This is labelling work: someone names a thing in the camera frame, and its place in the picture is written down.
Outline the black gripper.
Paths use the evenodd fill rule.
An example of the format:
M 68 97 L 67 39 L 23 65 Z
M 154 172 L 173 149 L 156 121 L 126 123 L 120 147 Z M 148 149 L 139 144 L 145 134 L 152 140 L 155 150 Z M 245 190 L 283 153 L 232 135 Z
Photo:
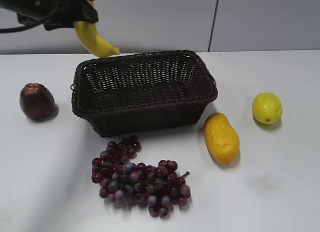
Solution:
M 90 0 L 0 0 L 0 7 L 16 13 L 21 24 L 1 31 L 27 31 L 40 25 L 51 31 L 73 28 L 73 22 L 99 21 L 94 2 Z

